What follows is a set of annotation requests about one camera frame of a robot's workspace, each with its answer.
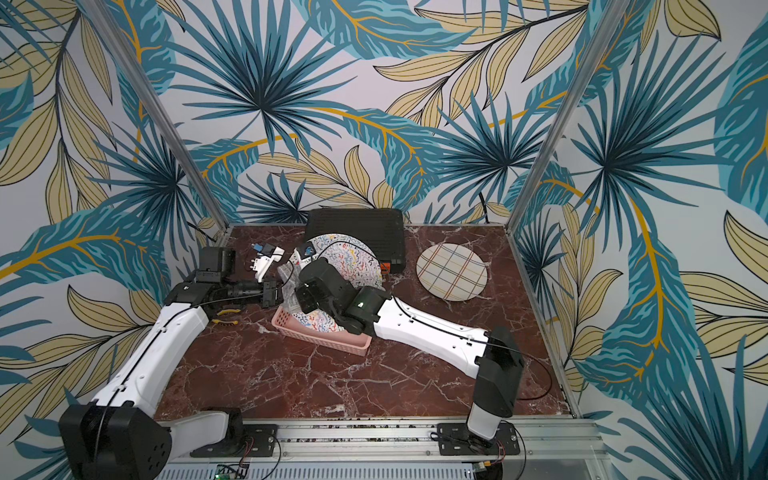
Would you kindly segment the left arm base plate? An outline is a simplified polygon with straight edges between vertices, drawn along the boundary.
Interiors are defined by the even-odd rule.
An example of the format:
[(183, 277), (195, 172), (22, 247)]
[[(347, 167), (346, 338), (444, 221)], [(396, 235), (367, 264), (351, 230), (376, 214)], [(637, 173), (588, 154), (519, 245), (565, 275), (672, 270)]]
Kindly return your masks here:
[(276, 424), (244, 424), (229, 427), (223, 440), (192, 451), (192, 458), (271, 457), (276, 446)]

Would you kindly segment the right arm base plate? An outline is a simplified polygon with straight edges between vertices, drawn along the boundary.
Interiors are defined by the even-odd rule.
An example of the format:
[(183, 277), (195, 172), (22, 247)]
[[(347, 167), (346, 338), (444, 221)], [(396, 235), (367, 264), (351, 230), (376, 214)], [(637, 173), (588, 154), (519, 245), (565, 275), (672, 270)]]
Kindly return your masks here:
[(465, 424), (456, 422), (439, 423), (429, 437), (438, 443), (441, 456), (502, 457), (521, 453), (517, 431), (508, 422), (502, 422), (490, 440), (470, 433)]

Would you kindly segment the white plate colourful squiggle pattern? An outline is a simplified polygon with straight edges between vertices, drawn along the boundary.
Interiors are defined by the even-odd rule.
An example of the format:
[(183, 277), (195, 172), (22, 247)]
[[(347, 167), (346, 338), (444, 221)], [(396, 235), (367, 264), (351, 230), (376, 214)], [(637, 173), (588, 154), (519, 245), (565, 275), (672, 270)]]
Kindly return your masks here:
[[(354, 287), (381, 288), (383, 286), (379, 261), (362, 241), (344, 234), (325, 234), (308, 241), (312, 241), (317, 250), (313, 260), (327, 259), (328, 263)], [(309, 261), (302, 262), (303, 268), (308, 263)], [(305, 327), (319, 332), (345, 332), (345, 329), (339, 326), (332, 316), (320, 309), (303, 315), (292, 315)]]

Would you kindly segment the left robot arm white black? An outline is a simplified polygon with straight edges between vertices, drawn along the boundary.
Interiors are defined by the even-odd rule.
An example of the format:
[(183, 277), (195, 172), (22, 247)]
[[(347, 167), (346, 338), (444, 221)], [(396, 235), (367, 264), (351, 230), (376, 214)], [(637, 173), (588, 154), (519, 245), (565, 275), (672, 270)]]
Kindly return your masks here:
[(236, 408), (206, 410), (166, 423), (155, 419), (161, 396), (194, 340), (222, 309), (282, 301), (282, 282), (268, 276), (284, 251), (258, 245), (254, 279), (234, 280), (236, 253), (204, 247), (200, 265), (166, 296), (157, 320), (129, 359), (87, 404), (69, 406), (58, 422), (77, 479), (154, 479), (192, 453), (237, 456), (253, 442)]

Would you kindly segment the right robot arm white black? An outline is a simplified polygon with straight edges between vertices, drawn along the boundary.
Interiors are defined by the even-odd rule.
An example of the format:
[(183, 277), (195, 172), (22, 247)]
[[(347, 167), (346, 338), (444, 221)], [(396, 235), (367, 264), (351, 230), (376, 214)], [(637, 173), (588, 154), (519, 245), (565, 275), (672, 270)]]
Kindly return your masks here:
[(408, 345), (474, 379), (466, 420), (471, 441), (494, 441), (500, 424), (513, 416), (525, 361), (510, 331), (459, 325), (381, 288), (356, 287), (325, 258), (301, 265), (295, 292), (305, 314), (321, 310), (348, 333)]

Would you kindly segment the white plate coloured plaid lines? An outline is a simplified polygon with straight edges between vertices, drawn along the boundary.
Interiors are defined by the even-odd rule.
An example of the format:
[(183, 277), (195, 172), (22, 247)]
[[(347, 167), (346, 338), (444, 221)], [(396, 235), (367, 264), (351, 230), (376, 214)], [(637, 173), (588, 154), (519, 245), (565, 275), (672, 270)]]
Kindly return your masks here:
[(450, 302), (477, 297), (488, 282), (482, 259), (469, 248), (453, 243), (424, 250), (416, 262), (416, 276), (429, 293)]

